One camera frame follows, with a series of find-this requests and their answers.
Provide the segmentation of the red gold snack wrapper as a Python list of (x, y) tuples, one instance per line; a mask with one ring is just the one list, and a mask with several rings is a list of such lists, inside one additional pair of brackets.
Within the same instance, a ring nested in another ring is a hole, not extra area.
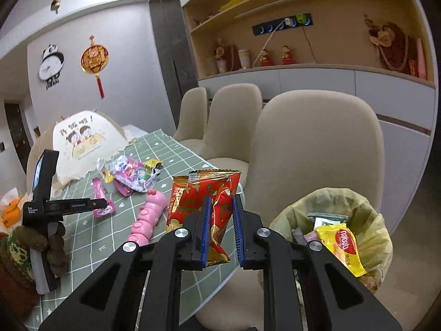
[(167, 212), (166, 231), (184, 226), (192, 214), (203, 218), (203, 262), (205, 266), (230, 262), (221, 246), (232, 216), (240, 170), (194, 170), (187, 176), (174, 176)]

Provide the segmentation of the pink plastic toy piece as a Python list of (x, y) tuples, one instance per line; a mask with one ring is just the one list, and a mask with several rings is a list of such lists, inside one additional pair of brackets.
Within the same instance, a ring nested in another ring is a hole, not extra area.
[(115, 204), (111, 199), (107, 199), (105, 197), (105, 192), (101, 180), (98, 177), (94, 178), (92, 181), (92, 185), (94, 191), (94, 198), (100, 200), (98, 202), (99, 208), (93, 210), (93, 216), (95, 218), (102, 218), (114, 214), (116, 211)]

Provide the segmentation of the pink tissue pack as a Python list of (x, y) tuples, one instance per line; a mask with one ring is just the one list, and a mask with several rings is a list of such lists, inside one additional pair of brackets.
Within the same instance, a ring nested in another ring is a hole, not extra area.
[(162, 162), (154, 158), (142, 162), (131, 156), (119, 156), (112, 161), (99, 158), (96, 167), (106, 188), (115, 187), (127, 196), (153, 189), (162, 171)]

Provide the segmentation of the yellow biscuit wrapper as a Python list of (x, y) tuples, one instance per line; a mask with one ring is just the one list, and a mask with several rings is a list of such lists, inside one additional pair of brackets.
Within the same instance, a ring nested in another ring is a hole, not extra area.
[(318, 233), (323, 245), (328, 248), (355, 277), (361, 277), (366, 274), (365, 268), (359, 258), (356, 238), (345, 223), (320, 226), (315, 229), (315, 231)]

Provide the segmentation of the pink candy wrapper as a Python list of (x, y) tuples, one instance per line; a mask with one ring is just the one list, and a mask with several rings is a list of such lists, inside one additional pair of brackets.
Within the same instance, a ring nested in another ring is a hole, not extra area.
[(318, 236), (318, 233), (315, 230), (303, 235), (303, 238), (307, 243), (312, 242), (312, 241), (318, 241), (318, 242), (321, 241), (320, 237)]

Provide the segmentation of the white milk pouch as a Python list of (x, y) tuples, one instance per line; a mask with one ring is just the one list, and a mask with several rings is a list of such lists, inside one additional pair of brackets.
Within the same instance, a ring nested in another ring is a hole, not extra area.
[(312, 212), (307, 214), (307, 217), (313, 222), (313, 229), (317, 229), (320, 226), (336, 225), (340, 223), (346, 223), (348, 220), (347, 215), (342, 214), (328, 214), (320, 212)]

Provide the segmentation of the trash bin with yellow bag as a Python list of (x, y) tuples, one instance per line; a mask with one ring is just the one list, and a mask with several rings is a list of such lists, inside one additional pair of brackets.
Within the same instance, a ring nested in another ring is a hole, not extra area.
[(270, 228), (294, 243), (320, 241), (373, 294), (392, 262), (382, 214), (351, 189), (313, 191), (286, 207)]

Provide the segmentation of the orange white tissue box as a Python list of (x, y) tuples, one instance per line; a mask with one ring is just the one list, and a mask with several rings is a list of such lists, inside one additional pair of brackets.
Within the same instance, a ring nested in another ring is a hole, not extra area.
[(10, 189), (1, 198), (1, 230), (5, 232), (21, 224), (22, 208), (28, 201), (27, 194), (19, 194), (17, 188)]

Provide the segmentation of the pink caterpillar toy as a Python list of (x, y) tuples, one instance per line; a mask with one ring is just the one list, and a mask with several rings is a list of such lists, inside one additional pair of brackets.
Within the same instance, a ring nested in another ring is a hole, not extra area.
[(162, 192), (148, 190), (146, 202), (140, 207), (138, 217), (131, 226), (131, 234), (126, 240), (137, 243), (141, 247), (147, 245), (167, 206), (167, 198)]

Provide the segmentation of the green checkered tablecloth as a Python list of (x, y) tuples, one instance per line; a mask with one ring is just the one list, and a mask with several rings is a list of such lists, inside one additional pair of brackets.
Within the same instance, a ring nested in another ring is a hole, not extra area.
[[(139, 137), (123, 151), (123, 155), (140, 161), (157, 158), (163, 164), (155, 189), (170, 196), (173, 177), (186, 175), (192, 170), (211, 169), (213, 164), (198, 156), (182, 143), (172, 139), (162, 130)], [(68, 257), (67, 272), (61, 277), (58, 288), (42, 296), (30, 316), (24, 321), (29, 330), (37, 330), (42, 322), (105, 261), (129, 236), (137, 219), (145, 194), (134, 193), (124, 197), (120, 193), (109, 194), (116, 206), (111, 216), (95, 218), (90, 212), (64, 217), (64, 235)], [(230, 262), (211, 266), (203, 271), (185, 271), (182, 274), (180, 297), (180, 322), (195, 315), (227, 283), (238, 268), (235, 252), (233, 225), (227, 226), (222, 247)]]

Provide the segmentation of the mesh food cover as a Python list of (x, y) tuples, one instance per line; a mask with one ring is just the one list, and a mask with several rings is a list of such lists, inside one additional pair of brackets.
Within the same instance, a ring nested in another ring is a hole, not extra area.
[(96, 169), (99, 158), (109, 160), (122, 152), (134, 135), (101, 112), (81, 111), (49, 127), (35, 140), (28, 157), (27, 192), (32, 192), (34, 172), (44, 150), (59, 152), (52, 182), (61, 190)]

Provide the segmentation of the beige chair near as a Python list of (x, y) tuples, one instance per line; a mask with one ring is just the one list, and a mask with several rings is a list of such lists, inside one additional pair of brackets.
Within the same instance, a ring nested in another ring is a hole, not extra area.
[(321, 188), (351, 189), (379, 212), (383, 179), (383, 133), (362, 99), (326, 90), (271, 99), (256, 124), (241, 199), (245, 263), (198, 321), (209, 330), (399, 330), (323, 243), (301, 245), (270, 228)]

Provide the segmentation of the beige chair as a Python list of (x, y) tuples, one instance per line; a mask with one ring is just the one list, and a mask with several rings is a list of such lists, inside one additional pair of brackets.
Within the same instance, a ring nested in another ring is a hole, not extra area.
[(182, 99), (179, 124), (173, 139), (198, 154), (208, 122), (208, 113), (206, 89), (190, 89)]
[(321, 188), (351, 189), (379, 212), (383, 179), (383, 133), (362, 99), (326, 90), (271, 99), (256, 124), (241, 199), (245, 263), (198, 321), (209, 330), (399, 330), (323, 243), (301, 245), (270, 228)]
[(256, 123), (262, 112), (262, 94), (255, 84), (230, 84), (211, 102), (199, 155), (220, 169), (241, 171), (246, 184)]

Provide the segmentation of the beige chair far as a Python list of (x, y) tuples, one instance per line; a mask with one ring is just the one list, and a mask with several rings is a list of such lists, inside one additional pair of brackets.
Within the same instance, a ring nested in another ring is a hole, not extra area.
[(179, 124), (173, 139), (198, 154), (208, 122), (208, 113), (206, 89), (190, 89), (182, 99)]

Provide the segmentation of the beige chair middle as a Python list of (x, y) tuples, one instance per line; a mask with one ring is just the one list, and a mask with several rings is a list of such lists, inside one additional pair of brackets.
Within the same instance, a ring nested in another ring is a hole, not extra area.
[(220, 169), (241, 171), (246, 184), (256, 123), (262, 112), (262, 94), (255, 84), (230, 84), (211, 102), (199, 155)]

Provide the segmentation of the red figurine left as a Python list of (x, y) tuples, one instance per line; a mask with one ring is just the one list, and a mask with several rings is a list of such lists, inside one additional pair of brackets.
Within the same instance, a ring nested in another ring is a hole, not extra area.
[(260, 66), (273, 66), (274, 63), (271, 58), (271, 54), (267, 49), (263, 49), (259, 56), (259, 64)]

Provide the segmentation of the red figurine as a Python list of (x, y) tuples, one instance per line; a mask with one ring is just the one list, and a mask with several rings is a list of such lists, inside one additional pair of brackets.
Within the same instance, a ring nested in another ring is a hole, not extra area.
[(271, 58), (271, 54), (267, 49), (263, 49), (259, 56), (259, 64), (260, 66), (273, 66), (274, 63)]
[(288, 46), (282, 48), (282, 64), (292, 65), (295, 64), (292, 50)]

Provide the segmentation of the red figurine right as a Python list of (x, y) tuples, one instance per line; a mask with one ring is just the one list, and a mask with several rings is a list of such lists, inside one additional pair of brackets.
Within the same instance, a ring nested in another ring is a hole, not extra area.
[(282, 64), (292, 65), (295, 64), (292, 50), (288, 46), (282, 48)]

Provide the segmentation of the red chinese knot ornament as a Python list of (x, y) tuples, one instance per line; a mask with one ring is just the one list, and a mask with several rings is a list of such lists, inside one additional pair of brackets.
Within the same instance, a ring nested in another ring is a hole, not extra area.
[(100, 97), (104, 99), (105, 92), (100, 79), (100, 73), (108, 64), (109, 52), (103, 45), (96, 44), (94, 39), (94, 35), (89, 36), (90, 45), (83, 51), (80, 63), (85, 73), (95, 76)]

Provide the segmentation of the black power strip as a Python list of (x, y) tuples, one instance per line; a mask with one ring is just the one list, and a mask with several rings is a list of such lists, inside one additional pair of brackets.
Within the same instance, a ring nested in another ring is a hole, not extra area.
[(282, 31), (291, 28), (300, 28), (313, 25), (313, 17), (310, 13), (296, 14), (294, 16), (279, 18), (269, 22), (263, 22), (252, 27), (253, 35), (259, 36)]

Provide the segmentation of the wooden shelf cabinet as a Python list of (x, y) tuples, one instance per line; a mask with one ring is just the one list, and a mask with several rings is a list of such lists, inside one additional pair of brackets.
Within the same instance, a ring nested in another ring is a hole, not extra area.
[[(264, 97), (331, 89), (422, 134), (437, 122), (434, 41), (420, 0), (180, 0), (200, 85), (258, 84)], [(313, 25), (254, 36), (252, 27), (310, 13)], [(282, 64), (288, 46), (295, 64)], [(263, 49), (273, 66), (260, 66)]]

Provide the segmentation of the panda wall clock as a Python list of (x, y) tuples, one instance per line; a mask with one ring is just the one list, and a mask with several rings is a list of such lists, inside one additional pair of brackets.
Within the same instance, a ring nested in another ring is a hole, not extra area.
[(59, 52), (56, 44), (49, 44), (43, 50), (43, 60), (38, 71), (38, 77), (41, 81), (45, 81), (47, 90), (59, 83), (63, 67), (64, 55)]

